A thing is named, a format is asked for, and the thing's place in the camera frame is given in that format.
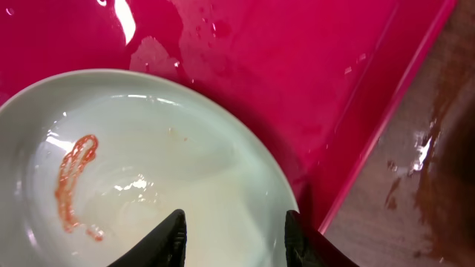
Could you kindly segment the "pale blue plate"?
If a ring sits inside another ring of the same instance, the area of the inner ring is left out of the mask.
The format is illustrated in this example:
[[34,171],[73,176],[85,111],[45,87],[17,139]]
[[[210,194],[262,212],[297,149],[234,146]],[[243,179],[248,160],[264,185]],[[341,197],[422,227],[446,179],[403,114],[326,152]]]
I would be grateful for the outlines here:
[[187,266],[284,266],[296,206],[262,142],[173,82],[81,70],[1,107],[3,266],[107,266],[177,209]]

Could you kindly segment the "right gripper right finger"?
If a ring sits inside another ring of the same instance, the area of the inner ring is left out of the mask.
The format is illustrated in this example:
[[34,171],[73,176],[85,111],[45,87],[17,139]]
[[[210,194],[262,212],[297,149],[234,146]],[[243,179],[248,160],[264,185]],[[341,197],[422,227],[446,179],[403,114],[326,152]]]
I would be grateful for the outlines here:
[[284,244],[287,267],[358,267],[294,210],[286,212]]

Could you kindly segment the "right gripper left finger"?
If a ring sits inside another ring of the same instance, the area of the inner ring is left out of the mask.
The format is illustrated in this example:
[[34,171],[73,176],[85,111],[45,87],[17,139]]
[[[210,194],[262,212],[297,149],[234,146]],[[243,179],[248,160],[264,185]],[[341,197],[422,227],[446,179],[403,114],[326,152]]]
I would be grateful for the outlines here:
[[186,242],[186,215],[177,209],[108,267],[183,267]]

